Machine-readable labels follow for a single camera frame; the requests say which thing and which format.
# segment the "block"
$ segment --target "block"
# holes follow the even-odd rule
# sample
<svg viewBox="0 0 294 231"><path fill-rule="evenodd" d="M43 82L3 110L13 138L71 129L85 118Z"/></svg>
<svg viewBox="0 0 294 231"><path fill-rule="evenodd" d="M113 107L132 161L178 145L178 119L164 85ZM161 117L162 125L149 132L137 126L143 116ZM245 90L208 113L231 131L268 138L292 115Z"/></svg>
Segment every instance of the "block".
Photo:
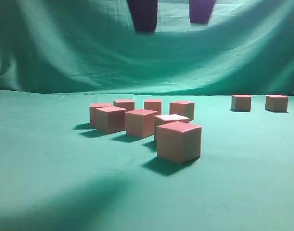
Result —
<svg viewBox="0 0 294 231"><path fill-rule="evenodd" d="M178 164L200 157L202 126L172 122L157 127L157 156Z"/></svg>
<svg viewBox="0 0 294 231"><path fill-rule="evenodd" d="M135 101L134 100L114 100L114 106L124 108L127 112L133 111L135 109Z"/></svg>
<svg viewBox="0 0 294 231"><path fill-rule="evenodd" d="M209 23L216 0L189 0L190 23Z"/></svg>
<svg viewBox="0 0 294 231"><path fill-rule="evenodd" d="M101 107L111 107L111 103L93 103L90 105L90 125L96 128L95 109Z"/></svg>
<svg viewBox="0 0 294 231"><path fill-rule="evenodd" d="M190 120L194 119L195 102L190 101L174 101L170 102L169 114L178 114L185 116Z"/></svg>
<svg viewBox="0 0 294 231"><path fill-rule="evenodd" d="M231 108L236 112L250 112L251 102L250 95L232 95Z"/></svg>
<svg viewBox="0 0 294 231"><path fill-rule="evenodd" d="M157 111L158 115L162 114L162 100L147 99L143 103L143 108L147 110Z"/></svg>
<svg viewBox="0 0 294 231"><path fill-rule="evenodd" d="M154 116L157 111L137 109L126 112L127 135L145 138L154 134Z"/></svg>
<svg viewBox="0 0 294 231"><path fill-rule="evenodd" d="M184 116L178 114L171 114L171 115L156 115L154 116L154 140L156 140L156 127L162 124L168 124L172 122L184 122L189 123L190 120Z"/></svg>
<svg viewBox="0 0 294 231"><path fill-rule="evenodd" d="M126 110L121 107L103 107L95 110L97 130L106 134L124 131Z"/></svg>
<svg viewBox="0 0 294 231"><path fill-rule="evenodd" d="M288 96L267 95L266 110L272 112L288 112Z"/></svg>

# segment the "table surface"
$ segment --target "table surface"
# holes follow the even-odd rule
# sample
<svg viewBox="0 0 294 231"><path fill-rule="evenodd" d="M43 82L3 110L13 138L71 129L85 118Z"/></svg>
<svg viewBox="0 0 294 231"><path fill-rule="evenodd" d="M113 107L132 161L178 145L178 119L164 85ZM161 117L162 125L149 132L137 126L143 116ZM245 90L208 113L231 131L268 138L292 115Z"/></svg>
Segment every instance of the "table surface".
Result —
<svg viewBox="0 0 294 231"><path fill-rule="evenodd" d="M153 136L104 135L89 105L154 96L0 90L0 231L294 231L294 97L288 113L233 112L231 96L195 101L202 155L156 157Z"/></svg>

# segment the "pink cube top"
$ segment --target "pink cube top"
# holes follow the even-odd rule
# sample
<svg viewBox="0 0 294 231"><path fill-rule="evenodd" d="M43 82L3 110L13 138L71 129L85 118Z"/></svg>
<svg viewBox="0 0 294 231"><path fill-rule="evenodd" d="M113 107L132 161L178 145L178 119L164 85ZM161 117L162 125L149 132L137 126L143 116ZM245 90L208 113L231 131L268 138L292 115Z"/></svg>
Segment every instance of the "pink cube top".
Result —
<svg viewBox="0 0 294 231"><path fill-rule="evenodd" d="M234 97L251 97L250 95L232 95Z"/></svg>
<svg viewBox="0 0 294 231"><path fill-rule="evenodd" d="M117 112L117 111L125 111L124 108L121 108L121 107L101 107L101 108L98 108L97 110L101 110L103 112Z"/></svg>
<svg viewBox="0 0 294 231"><path fill-rule="evenodd" d="M192 101L185 101L185 100L178 100L178 101L174 101L172 103L189 104L189 103L194 103L194 102L192 102Z"/></svg>
<svg viewBox="0 0 294 231"><path fill-rule="evenodd" d="M128 111L127 113L131 113L131 114L137 114L137 115L148 115L151 113L154 113L157 111L153 111L153 110L147 110L147 109L136 109L136 110L132 110L132 111Z"/></svg>
<svg viewBox="0 0 294 231"><path fill-rule="evenodd" d="M134 100L114 100L116 103L133 102Z"/></svg>
<svg viewBox="0 0 294 231"><path fill-rule="evenodd" d="M111 103L93 103L90 107L111 107Z"/></svg>
<svg viewBox="0 0 294 231"><path fill-rule="evenodd" d="M157 100L157 99L147 99L145 102L161 102L162 100Z"/></svg>
<svg viewBox="0 0 294 231"><path fill-rule="evenodd" d="M156 117L164 121L187 119L186 117L178 115L178 114L156 115Z"/></svg>
<svg viewBox="0 0 294 231"><path fill-rule="evenodd" d="M288 98L288 96L285 96L285 95L267 95L267 96L272 98Z"/></svg>
<svg viewBox="0 0 294 231"><path fill-rule="evenodd" d="M197 125L197 124L188 124L188 123L183 123L183 122L177 121L177 122L172 122L172 123L168 123L168 124L163 124L163 125L160 125L159 127L183 133L186 131L193 130L195 128L200 128L201 126Z"/></svg>

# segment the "wooden cube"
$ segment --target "wooden cube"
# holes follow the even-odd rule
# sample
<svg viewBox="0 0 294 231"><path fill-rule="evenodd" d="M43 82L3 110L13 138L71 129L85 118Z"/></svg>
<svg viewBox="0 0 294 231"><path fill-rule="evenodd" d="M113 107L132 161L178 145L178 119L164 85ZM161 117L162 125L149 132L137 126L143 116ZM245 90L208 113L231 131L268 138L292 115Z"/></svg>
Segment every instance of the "wooden cube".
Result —
<svg viewBox="0 0 294 231"><path fill-rule="evenodd" d="M250 95L232 95L231 108L236 112L250 112L252 97Z"/></svg>
<svg viewBox="0 0 294 231"><path fill-rule="evenodd" d="M137 109L126 112L126 134L145 138L154 134L154 116L157 111Z"/></svg>
<svg viewBox="0 0 294 231"><path fill-rule="evenodd" d="M157 111L158 115L162 114L162 100L147 99L144 101L143 106L144 109Z"/></svg>
<svg viewBox="0 0 294 231"><path fill-rule="evenodd" d="M97 108L95 110L97 130L107 134L124 131L125 112L126 110L120 107Z"/></svg>
<svg viewBox="0 0 294 231"><path fill-rule="evenodd" d="M172 122L157 127L157 156L185 164L200 157L202 126Z"/></svg>
<svg viewBox="0 0 294 231"><path fill-rule="evenodd" d="M92 127L96 127L96 117L95 117L95 109L101 107L111 107L111 103L93 103L90 105L90 125Z"/></svg>
<svg viewBox="0 0 294 231"><path fill-rule="evenodd" d="M135 101L134 100L114 100L114 106L124 108L127 112L133 111L135 109Z"/></svg>
<svg viewBox="0 0 294 231"><path fill-rule="evenodd" d="M272 112L288 112L288 96L267 95L266 110Z"/></svg>
<svg viewBox="0 0 294 231"><path fill-rule="evenodd" d="M190 120L184 116L178 114L171 114L171 115L156 115L154 117L154 140L156 140L156 127L162 124L168 124L172 122L184 122L189 123Z"/></svg>
<svg viewBox="0 0 294 231"><path fill-rule="evenodd" d="M169 105L169 114L178 114L185 116L190 120L194 119L195 102L190 101L174 101Z"/></svg>

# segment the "dark purple object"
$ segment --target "dark purple object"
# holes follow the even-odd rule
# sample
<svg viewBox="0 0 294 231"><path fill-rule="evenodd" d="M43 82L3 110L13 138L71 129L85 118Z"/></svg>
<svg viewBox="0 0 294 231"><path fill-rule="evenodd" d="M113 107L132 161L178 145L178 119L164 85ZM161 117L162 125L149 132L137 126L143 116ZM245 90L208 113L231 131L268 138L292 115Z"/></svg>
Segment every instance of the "dark purple object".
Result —
<svg viewBox="0 0 294 231"><path fill-rule="evenodd" d="M209 23L216 0L190 0L190 23Z"/></svg>
<svg viewBox="0 0 294 231"><path fill-rule="evenodd" d="M128 7L136 31L155 32L158 0L128 0Z"/></svg>

